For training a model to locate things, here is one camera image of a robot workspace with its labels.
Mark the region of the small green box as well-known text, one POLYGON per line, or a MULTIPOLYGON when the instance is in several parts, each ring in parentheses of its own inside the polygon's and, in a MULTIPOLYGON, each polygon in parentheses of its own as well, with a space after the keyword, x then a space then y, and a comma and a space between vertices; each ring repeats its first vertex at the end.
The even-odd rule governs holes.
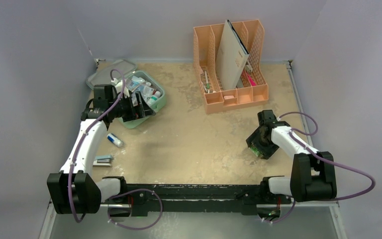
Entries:
POLYGON ((257 158, 264 158, 263 153, 256 147, 250 147, 250 149, 257 158))

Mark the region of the clear bag alcohol pads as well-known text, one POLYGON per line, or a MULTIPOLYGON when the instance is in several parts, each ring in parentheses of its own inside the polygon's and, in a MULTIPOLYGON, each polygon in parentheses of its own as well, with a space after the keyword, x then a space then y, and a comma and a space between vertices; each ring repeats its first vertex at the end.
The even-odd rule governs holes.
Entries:
POLYGON ((140 92, 141 96, 147 101, 156 91, 153 87, 146 84, 141 84, 137 87, 136 91, 140 92))

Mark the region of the small white bottle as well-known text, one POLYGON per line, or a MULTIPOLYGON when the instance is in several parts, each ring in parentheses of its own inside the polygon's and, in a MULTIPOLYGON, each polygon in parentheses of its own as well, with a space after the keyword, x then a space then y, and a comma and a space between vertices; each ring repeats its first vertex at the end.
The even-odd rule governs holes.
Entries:
POLYGON ((159 97, 162 95, 162 93, 160 91, 156 91, 147 101, 147 104, 149 106, 153 105, 155 103, 156 100, 159 99, 159 97))

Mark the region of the blue wet wipes pack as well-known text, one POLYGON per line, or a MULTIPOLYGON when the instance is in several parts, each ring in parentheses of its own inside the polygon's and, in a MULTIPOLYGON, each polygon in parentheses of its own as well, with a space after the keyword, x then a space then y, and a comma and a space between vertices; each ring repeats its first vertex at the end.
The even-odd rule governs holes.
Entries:
POLYGON ((130 92, 137 93, 138 91, 136 91, 136 89, 141 84, 147 85, 147 81, 145 81, 141 77, 132 76, 130 79, 127 80, 126 87, 129 89, 130 92))

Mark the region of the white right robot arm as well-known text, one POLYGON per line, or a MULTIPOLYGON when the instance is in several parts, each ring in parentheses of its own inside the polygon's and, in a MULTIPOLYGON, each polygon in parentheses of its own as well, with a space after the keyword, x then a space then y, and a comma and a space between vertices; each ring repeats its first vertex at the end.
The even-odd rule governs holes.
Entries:
POLYGON ((248 148, 261 159, 269 159, 279 149, 292 159, 290 177, 263 178, 260 198, 267 203, 279 195, 291 196, 297 202, 334 200, 337 186, 331 153, 306 144, 272 110, 263 110, 257 117, 259 126, 246 139, 248 148))

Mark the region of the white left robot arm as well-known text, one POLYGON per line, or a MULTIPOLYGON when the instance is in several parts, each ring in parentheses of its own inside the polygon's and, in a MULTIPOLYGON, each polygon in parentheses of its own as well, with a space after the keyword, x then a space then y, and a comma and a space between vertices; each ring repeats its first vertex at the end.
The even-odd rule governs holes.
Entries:
POLYGON ((80 130, 73 149, 59 172, 49 174, 47 187, 57 214, 94 214, 111 198, 121 204, 128 199, 122 176, 109 176, 99 182, 92 168, 100 142, 106 138, 114 119, 138 120, 155 115, 140 92, 127 96, 110 84, 96 85, 94 97, 81 113, 80 130))

